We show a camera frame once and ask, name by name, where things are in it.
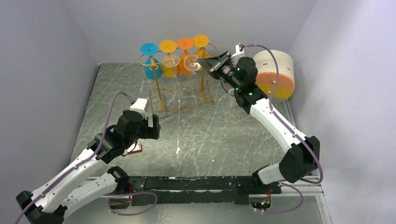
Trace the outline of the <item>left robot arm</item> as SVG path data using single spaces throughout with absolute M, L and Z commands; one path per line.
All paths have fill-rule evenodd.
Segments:
M 146 110 L 131 109 L 123 111 L 117 124 L 109 126 L 105 122 L 103 132 L 58 175 L 32 192 L 17 195 L 22 212 L 16 223 L 25 216 L 31 224 L 61 224 L 75 210 L 100 196 L 130 193 L 129 176 L 118 166 L 109 168 L 91 183 L 80 184 L 123 155 L 139 139 L 158 139 L 161 129 L 158 115 L 153 114 L 152 120 L 150 127 Z

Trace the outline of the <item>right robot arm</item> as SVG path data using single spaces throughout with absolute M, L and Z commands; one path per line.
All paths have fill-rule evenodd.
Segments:
M 291 125 L 270 102 L 269 97 L 255 83 L 258 75 L 256 61 L 247 56 L 238 61 L 228 51 L 220 56 L 198 59 L 199 65 L 214 79 L 224 80 L 234 89 L 239 107 L 258 120 L 274 136 L 285 155 L 279 163 L 255 171 L 252 188 L 264 193 L 270 183 L 295 183 L 318 170 L 318 183 L 324 177 L 319 162 L 320 142 L 316 136 L 307 137 Z

